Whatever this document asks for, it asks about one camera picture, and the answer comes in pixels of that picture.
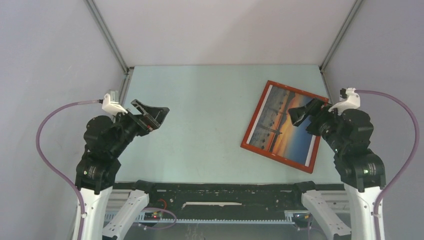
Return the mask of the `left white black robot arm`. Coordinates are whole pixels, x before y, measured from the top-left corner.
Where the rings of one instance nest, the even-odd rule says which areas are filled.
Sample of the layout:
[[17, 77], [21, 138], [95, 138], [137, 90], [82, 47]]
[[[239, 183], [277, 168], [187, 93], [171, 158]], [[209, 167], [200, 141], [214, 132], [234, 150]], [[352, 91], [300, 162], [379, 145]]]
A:
[[86, 125], [84, 153], [76, 167], [75, 186], [78, 204], [83, 210], [75, 222], [75, 240], [122, 240], [140, 212], [153, 208], [158, 202], [158, 194], [152, 191], [154, 184], [138, 180], [118, 213], [104, 225], [107, 204], [121, 167], [120, 155], [135, 137], [159, 129], [170, 109], [145, 105], [134, 99], [131, 104], [139, 113], [133, 114], [108, 94], [100, 103], [115, 119], [100, 115]]

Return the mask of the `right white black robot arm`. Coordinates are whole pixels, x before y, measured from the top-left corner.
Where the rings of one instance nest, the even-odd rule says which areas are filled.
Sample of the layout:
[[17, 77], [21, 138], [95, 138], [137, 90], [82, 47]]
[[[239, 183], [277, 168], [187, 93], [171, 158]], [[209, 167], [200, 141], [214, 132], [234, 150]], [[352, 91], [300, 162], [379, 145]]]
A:
[[321, 137], [334, 152], [335, 169], [348, 198], [350, 226], [347, 226], [324, 201], [312, 182], [302, 182], [291, 194], [291, 204], [306, 208], [329, 240], [383, 240], [384, 226], [378, 199], [386, 185], [382, 159], [369, 149], [374, 130], [369, 115], [359, 109], [358, 100], [344, 100], [334, 105], [314, 98], [306, 105], [288, 110], [296, 127], [310, 120], [306, 131]]

